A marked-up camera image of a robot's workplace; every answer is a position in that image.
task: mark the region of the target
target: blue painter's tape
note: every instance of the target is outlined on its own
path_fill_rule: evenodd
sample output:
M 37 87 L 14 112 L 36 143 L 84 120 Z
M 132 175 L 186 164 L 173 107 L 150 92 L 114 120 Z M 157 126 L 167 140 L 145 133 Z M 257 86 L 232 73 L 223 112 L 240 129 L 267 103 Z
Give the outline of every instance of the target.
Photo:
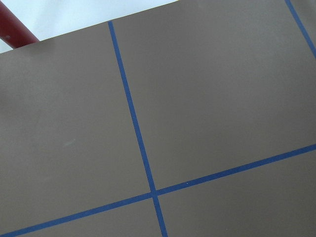
M 142 194 L 142 195 L 138 195 L 135 197 L 131 197 L 128 199 L 124 199 L 122 201 L 117 201 L 117 202 L 113 202 L 104 206 L 100 206 L 97 208 L 93 208 L 87 211 L 83 211 L 83 212 L 79 212 L 70 216 L 65 216 L 56 220 L 52 220 L 52 221 L 47 221 L 38 225 L 34 225 L 34 226 L 30 226 L 24 229 L 20 229 L 17 231 L 13 231 L 13 232 L 9 232 L 3 235 L 0 235 L 0 237 L 14 237 L 14 236 L 20 236 L 20 235 L 24 235 L 30 232 L 34 232 L 34 231 L 38 231 L 41 229 L 45 229 L 48 227 L 52 227 L 52 226 L 56 226 L 56 225 L 60 225 L 69 221 L 73 221 L 76 219 L 80 219 L 86 216 L 91 216 L 100 212 L 104 212 L 104 211 L 108 211 L 117 207 L 121 207 L 121 206 L 125 206 L 125 205 L 129 205 L 138 201 L 143 201 L 146 199 L 149 199 L 152 197 L 151 193 L 147 193 L 147 194 Z
M 307 33 L 307 30 L 305 29 L 300 17 L 298 16 L 297 12 L 295 11 L 294 6 L 292 5 L 291 0 L 285 0 L 286 5 L 288 6 L 288 8 L 290 9 L 292 16 L 294 18 L 294 20 L 296 21 L 296 24 L 298 25 L 298 27 L 300 28 L 308 46 L 310 47 L 315 59 L 316 59 L 316 48 L 309 36 L 309 34 Z
M 265 164 L 273 163 L 273 162 L 276 162 L 276 161 L 279 161 L 279 160 L 282 160 L 282 159 L 287 159 L 287 158 L 290 158 L 290 157 L 294 157 L 294 156 L 301 155 L 301 154 L 304 154 L 304 153 L 307 153 L 307 152 L 311 152 L 311 151 L 315 151 L 315 150 L 316 150 L 316 144 L 308 146 L 308 147 L 303 147 L 303 148 L 300 148 L 300 149 L 297 149 L 297 150 L 294 150 L 294 151 L 291 151 L 291 152 L 287 152 L 287 153 L 284 153 L 284 154 L 281 154 L 281 155 L 277 155 L 277 156 L 274 156 L 274 157 L 258 160 L 258 161 L 255 161 L 253 163 L 244 164 L 242 166 L 238 166 L 238 167 L 235 167 L 235 168 L 232 168 L 232 169 L 227 169 L 227 170 L 215 173 L 215 174 L 207 175 L 207 176 L 204 176 L 204 177 L 201 177 L 201 178 L 197 178 L 197 179 L 194 179 L 194 180 L 190 180 L 190 181 L 187 181 L 187 182 L 184 182 L 184 183 L 181 183 L 181 184 L 176 184 L 176 185 L 173 185 L 173 186 L 170 186 L 170 187 L 167 187 L 167 188 L 159 189 L 159 190 L 157 190 L 157 194 L 158 195 L 163 195 L 163 194 L 167 194 L 167 193 L 170 193 L 170 192 L 174 192 L 176 190 L 185 189 L 185 188 L 188 188 L 188 187 L 191 187 L 191 186 L 194 186 L 194 185 L 205 183 L 205 182 L 208 182 L 208 181 L 211 181 L 211 180 L 214 180 L 214 179 L 219 179 L 219 178 L 222 178 L 222 177 L 225 177 L 225 176 L 228 176 L 228 175 L 232 175 L 232 174 L 236 174 L 236 173 L 239 173 L 239 172 L 242 172 L 242 171 L 245 171 L 245 170 L 257 168 L 257 167 L 265 165 Z
M 156 187 L 155 187 L 152 171 L 151 171 L 150 166 L 149 166 L 149 161 L 148 161 L 148 158 L 147 158 L 145 145 L 144 145 L 142 134 L 141 134 L 141 131 L 140 131 L 140 127 L 139 127 L 139 124 L 138 124 L 138 120 L 137 120 L 137 116 L 136 116 L 136 112 L 135 112 L 132 96 L 131 96 L 131 93 L 130 93 L 130 90 L 129 90 L 129 86 L 128 86 L 127 77 L 126 77 L 126 74 L 125 74 L 123 61 L 122 61 L 121 54 L 120 54 L 120 51 L 119 51 L 119 44 L 118 44 L 117 37 L 116 37 L 116 34 L 115 34 L 114 25 L 113 25 L 112 21 L 109 21 L 108 25 L 109 25 L 109 29 L 110 29 L 110 33 L 111 33 L 111 37 L 112 37 L 112 42 L 113 42 L 115 55 L 116 55 L 117 61 L 118 61 L 118 68 L 119 68 L 119 72 L 120 72 L 120 75 L 121 75 L 121 78 L 122 78 L 122 82 L 123 82 L 123 86 L 124 86 L 124 90 L 125 90 L 125 94 L 126 94 L 126 98 L 127 98 L 127 103 L 128 103 L 128 107 L 129 107 L 129 111 L 130 111 L 130 115 L 132 117 L 132 122 L 133 122 L 133 125 L 134 125 L 136 137 L 137 137 L 138 146 L 139 146 L 140 153 L 141 153 L 141 156 L 142 156 L 142 159 L 143 159 L 143 164 L 144 164 L 144 167 L 145 167 L 145 172 L 146 172 L 146 175 L 147 175 L 147 180 L 148 180 L 148 183 L 149 183 L 150 191 L 151 191 L 151 193 L 153 195 L 153 202 L 154 202 L 156 215 L 157 215 L 159 226 L 160 226 L 160 231 L 161 231 L 161 234 L 162 234 L 163 237 L 168 237 L 167 230 L 166 230 L 165 223 L 164 223 L 163 216 L 162 216 L 162 211 L 161 211 L 159 200 L 158 200 L 157 193 L 156 193 Z

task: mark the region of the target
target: grid line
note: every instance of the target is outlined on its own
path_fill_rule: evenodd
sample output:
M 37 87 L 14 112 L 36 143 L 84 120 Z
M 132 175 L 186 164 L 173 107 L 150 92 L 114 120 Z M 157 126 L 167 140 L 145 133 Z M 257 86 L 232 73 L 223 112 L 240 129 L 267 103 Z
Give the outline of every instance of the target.
M 166 226 L 165 226 L 165 223 L 164 223 L 164 220 L 163 220 L 162 211 L 161 211 L 161 208 L 160 208 L 159 199 L 158 199 L 158 196 L 157 196 L 157 191 L 156 191 L 156 187 L 155 187 L 152 171 L 151 171 L 150 166 L 149 166 L 149 161 L 148 161 L 148 158 L 147 158 L 145 145 L 144 145 L 142 134 L 141 134 L 141 131 L 140 131 L 140 127 L 139 127 L 139 124 L 138 124 L 138 120 L 137 120 L 137 116 L 136 116 L 136 112 L 135 112 L 132 96 L 131 96 L 131 93 L 130 93 L 130 90 L 129 90 L 127 77 L 126 77 L 125 70 L 124 70 L 123 61 L 122 61 L 122 58 L 121 58 L 121 55 L 120 55 L 119 44 L 118 44 L 117 37 L 116 37 L 116 34 L 115 34 L 115 29 L 114 29 L 113 22 L 109 21 L 108 25 L 109 25 L 109 29 L 110 29 L 110 33 L 111 33 L 111 37 L 112 37 L 112 42 L 113 42 L 115 55 L 116 55 L 117 61 L 118 61 L 119 72 L 120 72 L 120 75 L 121 75 L 121 78 L 122 78 L 122 82 L 123 82 L 123 86 L 124 86 L 124 90 L 125 90 L 125 94 L 126 94 L 126 98 L 127 98 L 127 102 L 128 102 L 128 107 L 129 107 L 129 111 L 130 111 L 130 115 L 132 117 L 134 129 L 135 129 L 135 133 L 136 133 L 136 137 L 137 137 L 139 150 L 141 152 L 141 156 L 142 156 L 142 159 L 143 159 L 144 168 L 145 168 L 145 172 L 146 172 L 146 175 L 147 175 L 147 180 L 148 180 L 148 183 L 149 183 L 150 191 L 151 191 L 151 194 L 153 195 L 153 202 L 154 202 L 156 215 L 157 215 L 159 226 L 160 226 L 160 231 L 161 231 L 161 234 L 162 234 L 163 237 L 168 237 Z
M 313 53 L 313 55 L 314 55 L 314 57 L 316 59 L 316 48 L 315 48 L 315 46 L 314 46 L 314 44 L 313 44 L 313 42 L 312 42 L 307 30 L 305 29 L 300 17 L 298 16 L 298 14 L 297 14 L 297 12 L 296 12 L 291 0 L 285 0 L 285 3 L 287 5 L 288 9 L 290 10 L 294 20 L 296 21 L 297 26 L 300 28 L 300 30 L 301 30 L 301 32 L 302 32 L 302 34 L 303 34 L 308 46 L 310 47 L 310 49 L 311 49 L 311 51 L 312 51 L 312 53 Z
M 302 21 L 300 20 L 300 18 L 298 16 L 294 6 L 292 5 L 291 0 L 285 0 L 285 3 L 288 6 L 288 8 L 289 8 L 294 20 L 296 21 L 296 23 L 297 23 L 297 25 L 299 27 L 299 29 L 301 30 L 301 33 L 303 34 L 303 36 L 304 36 L 308 46 L 310 47 L 314 57 L 316 58 L 316 48 L 315 48 L 315 46 L 314 46 L 314 44 L 313 44 L 313 42 L 312 42 L 307 30 L 305 29 Z M 120 52 L 119 52 L 119 46 L 118 46 L 118 43 L 117 43 L 117 39 L 116 39 L 116 35 L 115 35 L 114 26 L 113 26 L 112 21 L 108 22 L 108 25 L 109 25 L 109 29 L 110 29 L 110 33 L 111 33 L 111 37 L 112 37 L 112 41 L 113 41 L 113 46 L 115 48 L 115 53 L 116 53 L 116 57 L 117 57 L 117 61 L 118 61 L 118 67 L 119 67 L 120 74 L 121 74 L 121 77 L 122 77 L 122 82 L 123 82 L 123 86 L 124 86 L 124 90 L 125 90 L 128 106 L 129 106 L 129 109 L 130 109 L 132 122 L 133 122 L 133 125 L 134 125 L 134 129 L 135 129 L 135 133 L 136 133 L 139 149 L 140 149 L 141 156 L 142 156 L 142 159 L 143 159 L 144 168 L 145 168 L 145 172 L 146 172 L 146 175 L 147 175 L 147 179 L 148 179 L 148 183 L 149 183 L 149 187 L 150 187 L 151 192 L 150 193 L 146 193 L 146 194 L 142 194 L 142 195 L 138 195 L 138 196 L 135 196 L 135 197 L 130 197 L 130 198 L 127 198 L 127 199 L 124 199 L 124 200 L 121 200 L 121 201 L 117 201 L 117 202 L 113 202 L 113 203 L 110 203 L 110 204 L 106 204 L 106 205 L 103 205 L 103 206 L 100 206 L 100 207 L 96 207 L 96 208 L 93 208 L 93 209 L 89 209 L 89 210 L 86 210 L 86 211 L 82 211 L 82 212 L 79 212 L 79 213 L 76 213 L 76 214 L 72 214 L 72 215 L 69 215 L 69 216 L 65 216 L 65 217 L 62 217 L 62 218 L 58 218 L 58 219 L 54 219 L 54 220 L 51 220 L 51 221 L 47 221 L 47 222 L 44 222 L 44 223 L 41 223 L 41 224 L 37 224 L 37 225 L 29 226 L 29 227 L 26 227 L 26 228 L 22 228 L 22 229 L 19 229 L 19 230 L 16 230 L 16 231 L 12 231 L 12 232 L 9 232 L 9 233 L 5 233 L 5 234 L 0 235 L 0 237 L 15 237 L 15 236 L 24 235 L 24 234 L 27 234 L 27 233 L 31 233 L 31 232 L 38 231 L 38 230 L 41 230 L 41 229 L 45 229 L 45 228 L 49 228 L 49 227 L 52 227 L 52 226 L 60 225 L 60 224 L 66 223 L 66 222 L 70 222 L 70 221 L 73 221 L 73 220 L 77 220 L 77 219 L 80 219 L 80 218 L 83 218 L 83 217 L 87 217 L 87 216 L 94 215 L 94 214 L 97 214 L 97 213 L 105 212 L 105 211 L 108 211 L 108 210 L 111 210 L 111 209 L 115 209 L 115 208 L 118 208 L 118 207 L 122 207 L 122 206 L 125 206 L 125 205 L 129 205 L 129 204 L 132 204 L 132 203 L 135 203 L 135 202 L 139 202 L 139 201 L 143 201 L 143 200 L 150 199 L 150 198 L 152 198 L 153 202 L 154 202 L 154 206 L 155 206 L 155 210 L 156 210 L 157 218 L 158 218 L 158 221 L 159 221 L 159 225 L 160 225 L 160 230 L 161 230 L 162 236 L 163 237 L 167 237 L 167 232 L 166 232 L 165 224 L 164 224 L 164 221 L 163 221 L 163 216 L 162 216 L 162 212 L 161 212 L 161 207 L 160 207 L 160 204 L 159 204 L 158 196 L 164 195 L 164 194 L 167 194 L 167 193 L 170 193 L 170 192 L 174 192 L 174 191 L 177 191 L 177 190 L 180 190 L 180 189 L 192 187 L 192 186 L 195 186 L 195 185 L 198 185 L 198 184 L 202 184 L 202 183 L 205 183 L 205 182 L 209 182 L 211 180 L 219 179 L 219 178 L 222 178 L 222 177 L 225 177 L 225 176 L 233 175 L 233 174 L 236 174 L 236 173 L 239 173 L 239 172 L 243 172 L 243 171 L 246 171 L 246 170 L 249 170 L 249 169 L 257 168 L 257 167 L 260 167 L 260 166 L 263 166 L 263 165 L 266 165 L 266 164 L 269 164 L 269 163 L 274 163 L 274 162 L 277 162 L 277 161 L 280 161 L 280 160 L 283 160 L 283 159 L 295 157 L 295 156 L 298 156 L 298 155 L 301 155 L 301 154 L 304 154 L 304 153 L 316 151 L 316 144 L 313 144 L 313 145 L 310 145 L 310 146 L 307 146 L 307 147 L 303 147 L 303 148 L 299 148 L 297 150 L 293 150 L 293 151 L 290 151 L 290 152 L 287 152 L 287 153 L 283 153 L 283 154 L 280 154 L 280 155 L 277 155 L 277 156 L 273 156 L 273 157 L 270 157 L 270 158 L 258 160 L 258 161 L 255 161 L 255 162 L 252 162 L 252 163 L 249 163 L 249 164 L 241 165 L 241 166 L 238 166 L 238 167 L 235 167 L 235 168 L 231 168 L 231 169 L 228 169 L 228 170 L 224 170 L 224 171 L 221 171 L 221 172 L 218 172 L 218 173 L 215 173 L 215 174 L 207 175 L 207 176 L 200 177 L 200 178 L 197 178 L 197 179 L 194 179 L 194 180 L 186 181 L 186 182 L 183 182 L 183 183 L 180 183 L 180 184 L 176 184 L 176 185 L 173 185 L 173 186 L 169 186 L 169 187 L 166 187 L 166 188 L 162 188 L 162 189 L 156 190 L 155 183 L 154 183 L 154 180 L 153 180 L 153 176 L 152 176 L 152 173 L 151 173 L 151 170 L 150 170 L 149 161 L 148 161 L 148 158 L 147 158 L 144 142 L 143 142 L 143 139 L 142 139 L 142 136 L 141 136 L 141 132 L 140 132 L 140 128 L 139 128 L 139 124 L 138 124 L 138 121 L 137 121 L 135 108 L 134 108 L 134 105 L 133 105 L 133 102 L 132 102 L 132 97 L 131 97 L 130 90 L 129 90 L 129 87 L 128 87 L 127 78 L 126 78 L 125 70 L 124 70 L 124 67 L 123 67 L 123 62 L 122 62 L 122 59 L 121 59 L 121 55 L 120 55 Z
M 296 157 L 298 155 L 302 155 L 304 153 L 308 153 L 308 152 L 312 152 L 312 151 L 316 151 L 316 144 L 313 144 L 313 145 L 310 145 L 310 146 L 307 146 L 307 147 L 303 147 L 303 148 L 299 148 L 297 150 L 293 150 L 293 151 L 290 151 L 290 152 L 287 152 L 287 153 L 283 153 L 283 154 L 280 154 L 280 155 L 277 155 L 277 156 L 273 156 L 273 157 L 270 157 L 270 158 L 258 160 L 258 161 L 255 161 L 253 163 L 245 164 L 245 165 L 238 166 L 238 167 L 235 167 L 235 168 L 232 168 L 232 169 L 224 170 L 224 171 L 221 171 L 221 172 L 218 172 L 218 173 L 215 173 L 215 174 L 211 174 L 211 175 L 208 175 L 208 176 L 204 176 L 204 177 L 201 177 L 201 178 L 198 178 L 198 179 L 189 180 L 189 181 L 186 181 L 186 182 L 183 182 L 183 183 L 180 183 L 180 184 L 176 184 L 176 185 L 173 185 L 173 186 L 170 186 L 170 187 L 159 189 L 159 190 L 157 190 L 157 195 L 155 195 L 155 196 L 160 196 L 160 195 L 171 193 L 171 192 L 174 192 L 174 191 L 177 191 L 177 190 L 180 190 L 180 189 L 189 188 L 189 187 L 201 184 L 201 183 L 209 182 L 209 181 L 214 180 L 214 179 L 219 179 L 219 178 L 222 178 L 222 177 L 225 177 L 225 176 L 230 176 L 230 175 L 233 175 L 233 174 L 236 174 L 236 173 L 240 173 L 240 172 L 243 172 L 243 171 L 246 171 L 246 170 L 249 170 L 249 169 L 257 168 L 257 167 L 260 167 L 260 166 L 263 166 L 263 165 L 266 165 L 266 164 L 269 164 L 269 163 L 274 163 L 274 162 L 277 162 L 277 161 L 280 161 L 280 160 L 283 160 L 283 159 Z M 127 198 L 127 199 L 124 199 L 124 200 L 121 200 L 121 201 L 113 202 L 113 203 L 110 203 L 110 204 L 107 204 L 107 205 L 104 205 L 104 206 L 101 206 L 101 207 L 97 207 L 97 208 L 93 208 L 93 209 L 86 210 L 86 211 L 83 211 L 83 212 L 79 212 L 79 213 L 76 213 L 76 214 L 73 214 L 73 215 L 70 215 L 70 216 L 58 218 L 58 219 L 55 219 L 55 220 L 52 220 L 52 221 L 48 221 L 48 222 L 41 223 L 41 224 L 38 224 L 38 225 L 26 227 L 26 228 L 23 228 L 23 229 L 20 229 L 20 230 L 17 230 L 17 231 L 13 231 L 13 232 L 9 232 L 9 233 L 6 233 L 6 234 L 2 234 L 2 235 L 0 235 L 0 237 L 15 237 L 15 236 L 27 234 L 27 233 L 30 233 L 30 232 L 38 231 L 38 230 L 45 229 L 45 228 L 48 228 L 48 227 L 51 227 L 51 226 L 56 226 L 56 225 L 63 224 L 63 223 L 69 222 L 69 221 L 73 221 L 73 220 L 80 219 L 80 218 L 83 218 L 83 217 L 86 217 L 86 216 L 90 216 L 90 215 L 94 215 L 94 214 L 97 214 L 97 213 L 105 212 L 105 211 L 108 211 L 108 210 L 111 210 L 111 209 L 115 209 L 115 208 L 118 208 L 118 207 L 121 207 L 121 206 L 129 205 L 129 204 L 132 204 L 132 203 L 135 203 L 135 202 L 139 202 L 139 201 L 143 201 L 143 200 L 150 199 L 150 198 L 153 198 L 152 193 L 146 193 L 146 194 L 138 195 L 138 196 Z

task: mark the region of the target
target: red pole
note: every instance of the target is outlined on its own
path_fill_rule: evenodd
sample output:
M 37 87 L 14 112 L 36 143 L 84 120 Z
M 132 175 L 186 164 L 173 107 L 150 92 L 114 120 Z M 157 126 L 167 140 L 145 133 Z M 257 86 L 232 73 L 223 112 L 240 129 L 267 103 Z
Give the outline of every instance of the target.
M 0 39 L 12 48 L 19 48 L 39 40 L 0 1 Z

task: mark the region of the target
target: red metal pipe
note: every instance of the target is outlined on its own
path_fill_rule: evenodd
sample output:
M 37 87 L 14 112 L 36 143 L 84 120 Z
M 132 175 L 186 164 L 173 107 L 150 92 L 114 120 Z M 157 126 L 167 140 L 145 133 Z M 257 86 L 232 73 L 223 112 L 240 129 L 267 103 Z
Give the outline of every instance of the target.
M 38 38 L 1 1 L 0 39 L 12 48 L 39 42 Z

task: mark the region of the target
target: gray-brown panel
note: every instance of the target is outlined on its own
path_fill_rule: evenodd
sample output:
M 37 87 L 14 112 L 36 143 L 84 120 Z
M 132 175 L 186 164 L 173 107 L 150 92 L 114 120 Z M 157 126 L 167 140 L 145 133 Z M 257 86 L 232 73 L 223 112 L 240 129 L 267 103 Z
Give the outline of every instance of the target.
M 0 234 L 149 191 L 108 25 L 0 55 Z
M 114 20 L 157 188 L 316 142 L 316 62 L 283 0 Z
M 314 237 L 316 152 L 159 196 L 170 237 Z
M 151 199 L 85 217 L 24 237 L 160 237 Z

